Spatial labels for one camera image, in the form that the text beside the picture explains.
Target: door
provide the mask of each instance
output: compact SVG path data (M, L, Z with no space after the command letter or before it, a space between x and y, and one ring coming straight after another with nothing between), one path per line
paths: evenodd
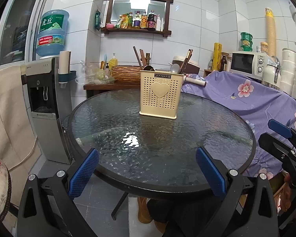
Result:
M43 1L8 0L0 20L0 69L32 61Z

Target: blue water jug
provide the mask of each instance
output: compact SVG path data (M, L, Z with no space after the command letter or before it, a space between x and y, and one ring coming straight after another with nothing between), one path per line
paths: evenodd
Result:
M52 10L42 15L36 47L39 56L59 55L64 50L68 18L69 13L64 10Z

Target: beige plastic utensil holder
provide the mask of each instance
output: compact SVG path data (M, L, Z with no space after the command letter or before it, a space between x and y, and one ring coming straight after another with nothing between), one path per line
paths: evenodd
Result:
M183 75L141 70L141 115L176 119Z

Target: round glass table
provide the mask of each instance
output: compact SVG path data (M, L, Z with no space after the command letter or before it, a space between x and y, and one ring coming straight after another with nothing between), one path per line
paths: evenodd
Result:
M125 192L172 199L210 191L195 159L201 145L240 172L254 157L252 130L218 103L181 93L174 120L143 116L139 110L140 90L111 91L81 103L68 122L76 149L100 152L95 174Z

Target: metal screw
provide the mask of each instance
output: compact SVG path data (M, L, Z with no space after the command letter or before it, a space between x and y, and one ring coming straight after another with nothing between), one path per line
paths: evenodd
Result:
M65 175L65 171L63 171L63 170L57 172L58 177L62 177L64 175Z
M32 175L29 175L29 180L30 180L30 181L32 181L32 180L34 180L34 179L35 179L35 175L33 175L33 174L32 174Z
M229 174L231 174L232 176L236 176L236 175L238 175L238 172L237 172L237 170L231 169L229 171Z
M263 173L260 174L260 178L263 179L263 180L267 179L266 174L263 174Z

